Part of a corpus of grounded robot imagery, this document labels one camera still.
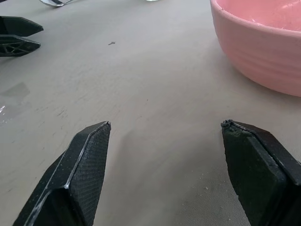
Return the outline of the silver metal spoon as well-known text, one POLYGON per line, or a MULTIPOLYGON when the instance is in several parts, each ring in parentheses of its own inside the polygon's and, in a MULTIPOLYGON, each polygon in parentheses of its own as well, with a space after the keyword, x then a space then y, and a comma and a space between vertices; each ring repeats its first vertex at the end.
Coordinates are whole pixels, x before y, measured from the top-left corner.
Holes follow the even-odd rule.
POLYGON ((73 0, 67 0, 66 2, 61 2, 60 0, 39 0, 39 1, 47 6, 58 8, 66 5, 67 3, 73 0))

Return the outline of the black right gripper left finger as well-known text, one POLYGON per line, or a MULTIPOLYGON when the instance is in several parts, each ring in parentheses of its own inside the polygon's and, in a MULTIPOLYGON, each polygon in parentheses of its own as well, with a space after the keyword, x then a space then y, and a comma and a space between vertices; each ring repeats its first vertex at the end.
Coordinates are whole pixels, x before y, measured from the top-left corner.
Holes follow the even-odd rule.
POLYGON ((13 226, 93 226, 110 131, 103 121, 78 132, 46 169, 13 226))

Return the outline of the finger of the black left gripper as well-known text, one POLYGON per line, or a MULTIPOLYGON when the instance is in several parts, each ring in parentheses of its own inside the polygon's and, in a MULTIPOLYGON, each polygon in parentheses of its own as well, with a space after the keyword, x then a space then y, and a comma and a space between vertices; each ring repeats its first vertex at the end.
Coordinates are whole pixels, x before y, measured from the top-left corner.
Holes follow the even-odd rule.
POLYGON ((0 35, 0 57, 21 57, 39 48, 39 42, 17 35, 0 35))
POLYGON ((23 17, 0 16, 0 35, 29 37, 43 30, 40 24, 23 17))

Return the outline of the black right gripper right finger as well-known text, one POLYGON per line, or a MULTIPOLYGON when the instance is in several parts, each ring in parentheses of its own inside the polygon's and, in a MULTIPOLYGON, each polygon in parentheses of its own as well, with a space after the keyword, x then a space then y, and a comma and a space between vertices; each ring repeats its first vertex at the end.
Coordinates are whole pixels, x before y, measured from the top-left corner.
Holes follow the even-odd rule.
POLYGON ((301 162, 268 131, 221 123, 228 175, 251 226, 301 226, 301 162))

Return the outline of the pink ribbed bowl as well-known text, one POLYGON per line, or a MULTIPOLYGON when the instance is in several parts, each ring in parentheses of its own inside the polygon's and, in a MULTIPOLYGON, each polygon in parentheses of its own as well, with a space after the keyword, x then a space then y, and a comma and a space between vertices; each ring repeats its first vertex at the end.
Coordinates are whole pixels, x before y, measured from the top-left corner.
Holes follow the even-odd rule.
POLYGON ((218 42, 244 76, 301 97, 301 0, 210 0, 218 42))

